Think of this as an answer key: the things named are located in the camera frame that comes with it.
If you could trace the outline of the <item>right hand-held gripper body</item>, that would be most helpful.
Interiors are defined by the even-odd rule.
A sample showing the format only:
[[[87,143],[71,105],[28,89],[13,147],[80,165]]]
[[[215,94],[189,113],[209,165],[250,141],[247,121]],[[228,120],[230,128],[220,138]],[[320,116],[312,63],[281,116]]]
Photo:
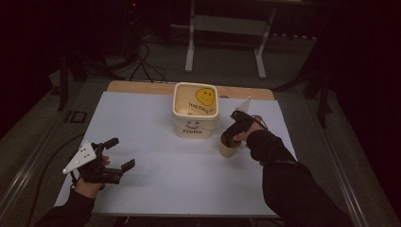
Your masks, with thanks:
[[[253,117],[248,114],[248,109],[251,104],[251,98],[248,96],[245,98],[230,115],[235,121],[224,133],[228,136],[235,136],[244,131],[248,131],[253,124]]]

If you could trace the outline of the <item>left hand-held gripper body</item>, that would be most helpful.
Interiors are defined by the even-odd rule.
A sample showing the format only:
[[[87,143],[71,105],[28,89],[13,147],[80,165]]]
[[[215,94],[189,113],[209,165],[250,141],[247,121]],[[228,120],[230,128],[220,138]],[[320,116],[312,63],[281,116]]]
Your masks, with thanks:
[[[77,170],[86,183],[119,184],[123,172],[121,169],[105,167],[103,163],[104,143],[83,143],[62,173],[70,174],[72,178],[75,178],[73,171]]]

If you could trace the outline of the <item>beige paper cup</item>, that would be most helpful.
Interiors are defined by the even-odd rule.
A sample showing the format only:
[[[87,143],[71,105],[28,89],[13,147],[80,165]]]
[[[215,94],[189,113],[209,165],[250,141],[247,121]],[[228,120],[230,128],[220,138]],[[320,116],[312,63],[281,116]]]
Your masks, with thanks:
[[[240,147],[241,142],[231,140],[228,141],[225,135],[220,136],[219,153],[224,158],[232,157],[236,150]]]

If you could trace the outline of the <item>person's right hand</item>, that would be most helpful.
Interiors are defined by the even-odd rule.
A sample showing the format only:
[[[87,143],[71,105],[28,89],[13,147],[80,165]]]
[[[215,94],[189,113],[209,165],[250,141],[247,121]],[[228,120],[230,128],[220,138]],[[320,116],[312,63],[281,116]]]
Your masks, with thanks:
[[[235,135],[234,140],[235,141],[247,141],[247,139],[251,133],[253,133],[254,131],[262,131],[262,130],[264,130],[264,128],[258,122],[254,122],[247,131],[242,132],[238,135]]]

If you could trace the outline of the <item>person's left hand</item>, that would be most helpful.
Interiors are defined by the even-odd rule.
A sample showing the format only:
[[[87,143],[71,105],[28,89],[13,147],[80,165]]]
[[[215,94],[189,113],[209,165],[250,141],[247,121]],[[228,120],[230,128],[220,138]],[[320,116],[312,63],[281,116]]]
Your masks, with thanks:
[[[79,178],[75,184],[74,191],[89,199],[95,199],[97,193],[104,186],[104,183],[86,183],[82,178]]]

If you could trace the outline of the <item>beige smiley face bucket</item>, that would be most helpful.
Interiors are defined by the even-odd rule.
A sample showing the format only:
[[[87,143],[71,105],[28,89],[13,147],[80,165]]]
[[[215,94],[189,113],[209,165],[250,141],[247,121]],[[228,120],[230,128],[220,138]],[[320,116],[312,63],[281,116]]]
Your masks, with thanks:
[[[209,138],[218,127],[218,90],[202,83],[175,85],[172,112],[175,133],[182,138]]]

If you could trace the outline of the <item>white table mat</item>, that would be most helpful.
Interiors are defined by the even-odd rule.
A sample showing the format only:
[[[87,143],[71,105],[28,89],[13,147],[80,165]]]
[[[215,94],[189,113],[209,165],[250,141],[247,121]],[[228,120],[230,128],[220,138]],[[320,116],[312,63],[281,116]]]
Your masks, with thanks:
[[[95,213],[141,216],[271,217],[262,194],[262,167],[241,146],[220,155],[219,137],[233,121],[235,98],[219,102],[220,120],[207,139],[181,138],[173,126],[172,96],[104,93],[84,136],[118,138],[106,154],[113,167],[135,160],[118,184],[96,199]]]

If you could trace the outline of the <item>black floor socket box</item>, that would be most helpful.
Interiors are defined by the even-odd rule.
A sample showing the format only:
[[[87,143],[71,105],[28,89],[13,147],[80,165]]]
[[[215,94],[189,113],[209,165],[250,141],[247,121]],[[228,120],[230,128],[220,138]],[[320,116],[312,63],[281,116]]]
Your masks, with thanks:
[[[81,111],[69,111],[64,119],[65,123],[81,124],[84,123],[87,118],[86,112]]]

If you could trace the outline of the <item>black metal stand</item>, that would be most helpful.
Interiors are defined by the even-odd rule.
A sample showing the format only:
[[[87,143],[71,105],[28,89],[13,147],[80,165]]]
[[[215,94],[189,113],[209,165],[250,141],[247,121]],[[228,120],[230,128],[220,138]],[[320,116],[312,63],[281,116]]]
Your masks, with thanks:
[[[307,74],[305,78],[308,84],[304,89],[304,96],[308,99],[312,99],[316,96],[319,97],[318,120],[322,127],[325,128],[325,114],[328,107],[329,76],[319,71],[312,71]]]
[[[69,98],[69,85],[68,85],[68,75],[72,74],[75,81],[84,80],[84,72],[78,57],[74,52],[66,52],[60,57],[60,103],[59,111],[62,111],[67,104]]]

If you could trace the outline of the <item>white metal stand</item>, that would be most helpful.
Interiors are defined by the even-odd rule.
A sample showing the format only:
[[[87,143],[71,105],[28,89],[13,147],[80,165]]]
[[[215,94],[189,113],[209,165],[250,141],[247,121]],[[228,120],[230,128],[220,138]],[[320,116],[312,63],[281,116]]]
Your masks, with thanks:
[[[260,79],[266,79],[267,73],[263,62],[263,52],[267,39],[270,35],[270,29],[275,17],[277,8],[270,10],[267,21],[257,21],[250,19],[239,19],[230,17],[218,17],[210,15],[202,15],[196,13],[196,2],[191,0],[190,5],[190,21],[189,21],[189,43],[186,53],[184,71],[191,73],[193,70],[194,53],[195,53],[195,31],[212,31],[229,34],[253,35],[259,36],[261,42],[253,51],[257,73]]]

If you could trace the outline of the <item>dark equipment with red light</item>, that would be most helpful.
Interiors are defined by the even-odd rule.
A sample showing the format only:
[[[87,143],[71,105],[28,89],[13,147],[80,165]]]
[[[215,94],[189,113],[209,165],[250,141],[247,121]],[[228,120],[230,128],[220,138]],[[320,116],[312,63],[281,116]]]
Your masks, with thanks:
[[[141,7],[138,0],[124,0],[124,51],[128,59],[139,51],[141,34]]]

